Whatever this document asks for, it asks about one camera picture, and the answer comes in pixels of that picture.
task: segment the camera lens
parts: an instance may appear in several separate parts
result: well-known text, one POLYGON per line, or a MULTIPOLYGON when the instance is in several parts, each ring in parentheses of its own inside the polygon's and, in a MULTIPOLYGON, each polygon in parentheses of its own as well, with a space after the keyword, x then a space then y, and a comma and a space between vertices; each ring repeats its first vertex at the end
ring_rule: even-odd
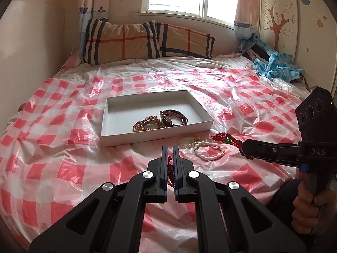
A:
POLYGON ((304 115, 302 113, 300 114, 299 120, 300 120, 300 124, 304 123, 304 115))
POLYGON ((314 117, 314 109, 312 108, 311 105, 309 105, 306 110, 305 110, 305 115, 307 116, 308 120, 312 120, 314 117))
POLYGON ((320 99, 317 99, 315 102, 315 108, 318 112, 320 112, 323 108, 322 101, 320 99))

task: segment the bed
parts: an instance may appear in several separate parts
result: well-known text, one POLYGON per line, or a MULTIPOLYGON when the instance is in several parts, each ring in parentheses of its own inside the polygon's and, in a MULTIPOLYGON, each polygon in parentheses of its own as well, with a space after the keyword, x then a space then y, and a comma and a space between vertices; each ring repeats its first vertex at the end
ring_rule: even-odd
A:
MULTIPOLYGON (((240 140, 300 141, 295 108, 301 99, 256 75, 251 65, 239 54, 125 60, 81 64, 45 81, 1 138, 0 215, 12 235, 28 248, 102 183, 127 182, 161 155, 163 144, 171 154, 176 137, 104 147, 100 127, 109 96, 188 90, 214 118, 209 132, 195 134, 202 140, 228 132, 240 140)), ((301 87, 288 88, 307 94, 301 87)), ((232 146, 217 161, 205 162, 190 149, 180 155, 214 181, 239 182, 263 204, 298 174, 294 168, 250 161, 232 146)), ((194 206, 177 203, 168 187, 166 204, 146 207, 139 251, 187 253, 197 247, 194 206)))

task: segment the white box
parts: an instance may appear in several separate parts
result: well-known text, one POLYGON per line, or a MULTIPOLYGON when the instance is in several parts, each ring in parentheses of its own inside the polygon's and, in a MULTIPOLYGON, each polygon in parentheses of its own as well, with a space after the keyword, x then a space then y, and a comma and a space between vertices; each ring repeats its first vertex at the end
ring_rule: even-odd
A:
POLYGON ((105 146, 115 146, 207 131, 212 125, 212 117, 187 90, 151 92, 107 98, 101 134, 105 146), (160 118, 166 109, 184 114, 188 124, 133 132, 136 122, 150 115, 160 118))

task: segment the person's leg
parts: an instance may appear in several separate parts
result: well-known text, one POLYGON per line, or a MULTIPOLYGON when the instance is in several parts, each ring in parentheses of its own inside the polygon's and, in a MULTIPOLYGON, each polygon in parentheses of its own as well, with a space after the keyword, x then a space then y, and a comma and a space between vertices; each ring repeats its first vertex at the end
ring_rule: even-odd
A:
POLYGON ((274 195, 267 208, 289 229, 291 229, 309 250, 314 245, 315 235, 302 235, 295 232, 291 226, 292 213, 295 210, 294 200, 298 196, 298 185, 303 179, 295 179, 285 183, 274 195))

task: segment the hand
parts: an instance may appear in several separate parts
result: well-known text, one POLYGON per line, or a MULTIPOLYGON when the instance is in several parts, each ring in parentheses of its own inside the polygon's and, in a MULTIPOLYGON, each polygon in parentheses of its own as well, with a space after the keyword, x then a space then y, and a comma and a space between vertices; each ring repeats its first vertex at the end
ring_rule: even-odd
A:
POLYGON ((321 235, 335 215, 336 193, 327 189, 314 197, 307 189, 305 181, 302 181, 298 186, 298 196, 294 200, 294 207, 291 223, 293 229, 299 234, 309 234, 311 229, 316 227, 315 234, 321 235), (318 221, 319 206, 323 205, 325 205, 323 213, 318 221))

